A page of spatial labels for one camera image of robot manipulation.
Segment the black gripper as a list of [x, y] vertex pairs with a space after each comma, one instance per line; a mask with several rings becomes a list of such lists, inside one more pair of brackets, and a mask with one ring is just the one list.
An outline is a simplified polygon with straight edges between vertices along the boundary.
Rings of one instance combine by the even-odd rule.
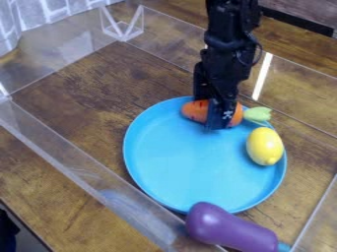
[[238, 84], [250, 76], [262, 45], [253, 35], [259, 26], [258, 0], [206, 0], [209, 28], [202, 61], [194, 68], [194, 99], [209, 100], [206, 127], [221, 130], [233, 126]]

